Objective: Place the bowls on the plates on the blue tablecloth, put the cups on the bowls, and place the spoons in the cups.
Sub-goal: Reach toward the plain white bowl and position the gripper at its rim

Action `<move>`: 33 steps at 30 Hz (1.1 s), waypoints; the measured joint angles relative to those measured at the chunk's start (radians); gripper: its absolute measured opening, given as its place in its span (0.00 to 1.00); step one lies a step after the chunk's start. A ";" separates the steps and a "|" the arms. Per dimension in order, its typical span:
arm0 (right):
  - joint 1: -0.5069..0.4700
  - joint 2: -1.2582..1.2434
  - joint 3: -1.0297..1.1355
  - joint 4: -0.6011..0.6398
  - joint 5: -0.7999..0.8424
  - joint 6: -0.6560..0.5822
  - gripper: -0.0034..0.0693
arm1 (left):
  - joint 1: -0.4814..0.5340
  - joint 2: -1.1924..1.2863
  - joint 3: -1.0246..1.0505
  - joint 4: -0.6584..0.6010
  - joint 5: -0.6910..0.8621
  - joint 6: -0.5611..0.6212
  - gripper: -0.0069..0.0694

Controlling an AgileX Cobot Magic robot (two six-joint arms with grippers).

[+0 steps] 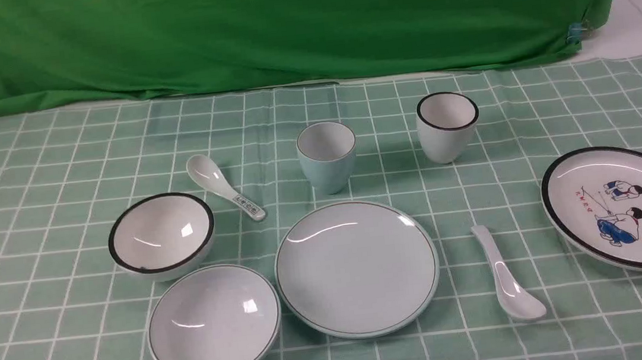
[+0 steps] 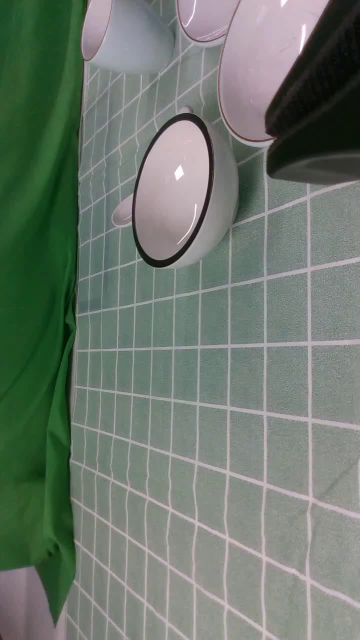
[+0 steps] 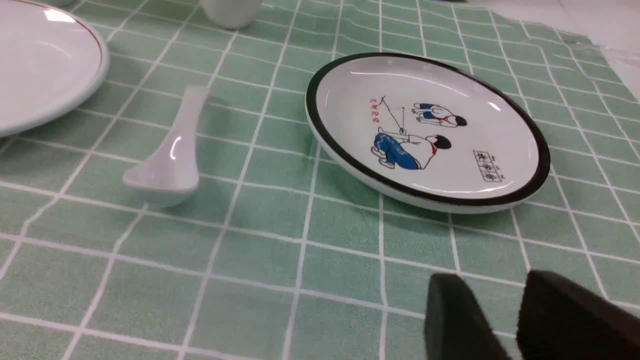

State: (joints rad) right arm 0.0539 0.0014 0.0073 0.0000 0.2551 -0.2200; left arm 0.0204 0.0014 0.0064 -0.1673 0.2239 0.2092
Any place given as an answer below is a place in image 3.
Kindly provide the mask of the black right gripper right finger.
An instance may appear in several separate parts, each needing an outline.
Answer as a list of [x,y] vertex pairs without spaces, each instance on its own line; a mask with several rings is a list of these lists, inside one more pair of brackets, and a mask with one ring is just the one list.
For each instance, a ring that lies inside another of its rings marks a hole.
[[638,317],[553,271],[528,272],[516,342],[524,360],[637,360]]

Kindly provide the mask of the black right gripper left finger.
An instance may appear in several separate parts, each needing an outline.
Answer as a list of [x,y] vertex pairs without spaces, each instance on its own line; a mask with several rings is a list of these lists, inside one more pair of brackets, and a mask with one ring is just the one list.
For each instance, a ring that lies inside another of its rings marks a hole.
[[430,276],[423,326],[428,360],[509,360],[473,291],[455,274]]

